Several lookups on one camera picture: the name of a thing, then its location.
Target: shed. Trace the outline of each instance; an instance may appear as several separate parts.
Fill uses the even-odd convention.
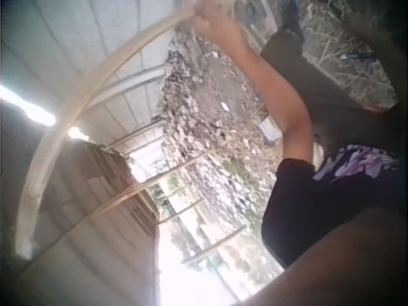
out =
[[[43,127],[2,106],[2,284],[24,305],[157,305],[156,206],[144,191],[87,221],[86,215],[136,181],[125,159],[81,140],[67,141],[40,209],[34,258],[13,257],[13,226]]]

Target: curved pole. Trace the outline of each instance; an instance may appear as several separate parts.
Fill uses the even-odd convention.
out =
[[[92,95],[145,45],[193,14],[192,10],[182,10],[139,32],[76,83],[71,94],[64,100],[59,120],[45,132],[31,161],[18,205],[15,233],[15,252],[18,256],[31,258],[31,238],[44,189],[61,152],[68,129],[85,109]]]

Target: dry grass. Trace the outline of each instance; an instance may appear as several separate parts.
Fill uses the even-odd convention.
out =
[[[348,16],[351,9],[345,0],[339,0],[340,9]],[[325,4],[304,0],[300,7],[305,33],[306,58],[346,90],[357,102],[368,106],[389,108],[395,104],[395,93],[378,61],[342,60],[342,54],[369,52],[369,47],[345,32],[341,22]],[[373,25],[379,26],[382,17],[373,9],[366,12]]]

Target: sunlight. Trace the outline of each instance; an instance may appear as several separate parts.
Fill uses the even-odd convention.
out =
[[[35,104],[27,102],[26,100],[24,100],[23,98],[21,98],[20,96],[18,96],[17,94],[5,88],[2,85],[0,85],[0,98],[21,108],[23,111],[25,111],[25,114],[31,120],[34,120],[45,126],[53,126],[55,124],[54,115],[48,113],[46,110]],[[69,129],[68,134],[72,138],[82,139],[85,140],[86,142],[89,141],[89,136],[83,134],[75,126]]]

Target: roof beam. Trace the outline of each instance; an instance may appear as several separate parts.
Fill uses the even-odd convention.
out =
[[[128,153],[126,153],[126,156],[129,156],[132,153],[135,153],[135,152],[137,152],[139,150],[147,148],[149,145],[152,145],[153,143],[159,142],[163,138],[164,138],[164,136],[157,137],[156,139],[153,139],[151,142],[145,143],[144,145],[141,145],[140,147],[137,147],[137,148],[133,149],[132,151],[129,151]]]
[[[125,94],[137,87],[161,80],[166,73],[164,65],[143,70],[128,76],[114,84],[108,85],[95,94],[87,105],[87,109],[94,107],[100,102]]]
[[[132,133],[129,133],[129,134],[115,140],[114,142],[110,143],[105,148],[105,150],[113,149],[114,147],[117,147],[118,145],[121,145],[122,143],[127,142],[128,140],[133,139],[134,137],[137,137],[137,136],[143,134],[144,132],[147,132],[148,130],[150,130],[152,128],[155,128],[156,126],[162,124],[163,122],[164,122],[163,119],[158,119],[158,120],[155,120],[155,121],[147,124],[146,126],[142,126],[140,129],[137,129],[136,131],[134,131]]]

